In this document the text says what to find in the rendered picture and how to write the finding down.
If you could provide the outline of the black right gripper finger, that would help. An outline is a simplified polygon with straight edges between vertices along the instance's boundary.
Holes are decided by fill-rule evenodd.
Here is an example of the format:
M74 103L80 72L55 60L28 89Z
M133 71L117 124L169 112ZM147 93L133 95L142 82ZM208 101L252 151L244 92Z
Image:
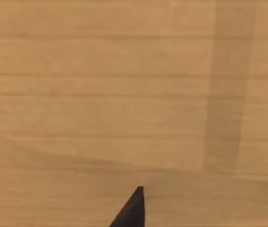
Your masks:
M109 227L145 227L144 187L138 186Z

